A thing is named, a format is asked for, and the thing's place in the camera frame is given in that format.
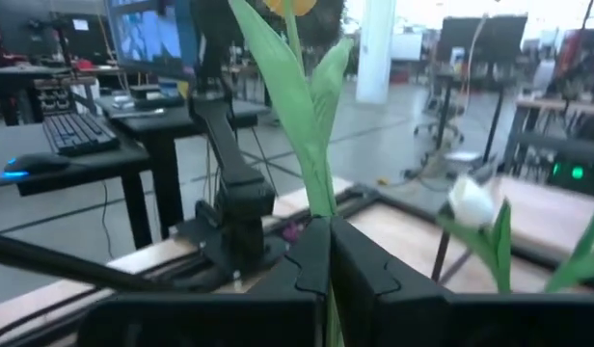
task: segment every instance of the black keyboard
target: black keyboard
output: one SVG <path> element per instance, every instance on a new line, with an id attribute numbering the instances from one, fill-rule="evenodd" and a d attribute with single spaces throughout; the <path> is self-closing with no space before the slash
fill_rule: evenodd
<path id="1" fill-rule="evenodd" d="M 42 125 L 46 138 L 61 155 L 78 156 L 120 146 L 113 131 L 88 114 L 50 116 Z"/>

